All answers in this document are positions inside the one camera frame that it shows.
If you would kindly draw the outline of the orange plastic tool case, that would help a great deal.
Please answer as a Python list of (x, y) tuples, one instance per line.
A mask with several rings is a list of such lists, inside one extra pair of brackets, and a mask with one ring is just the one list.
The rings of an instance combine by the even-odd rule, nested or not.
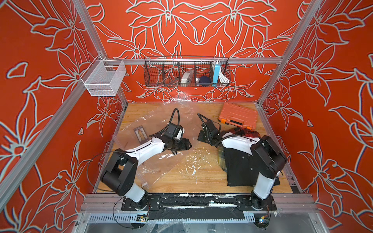
[(258, 119), (256, 110), (237, 104), (225, 103), (222, 107), (218, 121), (222, 124), (233, 125), (248, 130), (255, 130)]

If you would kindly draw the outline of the clear plastic vacuum bag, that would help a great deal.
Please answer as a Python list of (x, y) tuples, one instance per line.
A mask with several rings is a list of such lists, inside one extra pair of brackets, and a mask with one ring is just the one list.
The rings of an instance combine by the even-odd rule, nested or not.
[(226, 193), (215, 147), (198, 141), (199, 115), (217, 120), (220, 103), (132, 103), (116, 147), (138, 160), (135, 184), (148, 192)]

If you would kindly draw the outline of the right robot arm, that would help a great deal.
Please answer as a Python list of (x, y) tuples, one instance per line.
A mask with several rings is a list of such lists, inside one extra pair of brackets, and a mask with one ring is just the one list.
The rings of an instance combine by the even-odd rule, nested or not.
[(218, 160), (227, 174), (227, 185), (251, 186), (251, 206), (263, 209), (287, 163), (282, 150), (270, 136), (243, 127), (223, 131), (220, 124), (197, 116), (202, 122), (198, 140), (219, 149)]

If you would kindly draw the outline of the grey packet in basket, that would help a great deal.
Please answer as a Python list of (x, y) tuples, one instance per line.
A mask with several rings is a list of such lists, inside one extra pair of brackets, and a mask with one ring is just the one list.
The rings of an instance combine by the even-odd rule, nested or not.
[(188, 85), (191, 84), (192, 80), (193, 80), (193, 71), (192, 70), (186, 71), (181, 78), (180, 86), (187, 87)]

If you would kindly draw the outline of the small picture card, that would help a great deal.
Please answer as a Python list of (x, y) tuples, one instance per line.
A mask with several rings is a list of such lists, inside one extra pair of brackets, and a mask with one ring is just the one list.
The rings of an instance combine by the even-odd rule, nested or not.
[(138, 139), (138, 141), (141, 145), (150, 140), (148, 135), (146, 134), (143, 126), (136, 127), (134, 129), (134, 132), (135, 132), (136, 137), (137, 137), (137, 139)]

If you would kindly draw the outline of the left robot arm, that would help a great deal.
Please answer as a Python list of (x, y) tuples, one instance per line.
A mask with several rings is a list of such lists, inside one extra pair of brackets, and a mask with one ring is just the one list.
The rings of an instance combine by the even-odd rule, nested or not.
[(184, 132), (180, 124), (179, 109), (175, 108), (167, 125), (150, 135), (144, 145), (130, 150), (115, 150), (100, 176), (101, 182), (143, 209), (147, 204), (148, 192), (135, 183), (138, 167), (167, 150), (172, 155), (177, 155), (180, 151), (191, 149), (192, 144), (189, 139), (184, 138)]

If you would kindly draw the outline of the light blue box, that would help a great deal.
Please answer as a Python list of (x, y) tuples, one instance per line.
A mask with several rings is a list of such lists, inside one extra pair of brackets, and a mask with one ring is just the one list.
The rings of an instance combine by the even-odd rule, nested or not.
[(219, 64), (219, 62), (216, 62), (216, 64), (213, 67), (214, 67), (214, 73), (213, 73), (213, 83), (212, 83), (212, 86), (216, 86), (218, 84), (219, 73), (220, 73), (220, 64)]

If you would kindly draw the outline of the red black plaid shirt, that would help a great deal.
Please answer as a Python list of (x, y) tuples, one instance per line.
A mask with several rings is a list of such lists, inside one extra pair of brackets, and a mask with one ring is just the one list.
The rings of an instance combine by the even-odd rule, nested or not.
[(232, 133), (235, 135), (245, 136), (245, 137), (261, 137), (260, 133), (257, 131), (251, 131), (249, 129), (244, 129), (241, 127), (232, 128), (226, 131), (227, 133)]

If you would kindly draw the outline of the dark blue round object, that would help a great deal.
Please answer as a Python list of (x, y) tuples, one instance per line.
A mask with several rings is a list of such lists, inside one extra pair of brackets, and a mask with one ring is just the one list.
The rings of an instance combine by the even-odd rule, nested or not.
[(211, 79), (207, 76), (202, 76), (200, 79), (199, 79), (199, 85), (201, 86), (210, 86), (211, 85)]

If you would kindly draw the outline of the yellow green plaid shirt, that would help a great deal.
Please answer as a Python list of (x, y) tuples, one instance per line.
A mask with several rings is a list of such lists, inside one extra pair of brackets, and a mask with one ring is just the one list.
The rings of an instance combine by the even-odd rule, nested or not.
[(227, 172), (224, 147), (218, 146), (218, 164), (224, 172)]

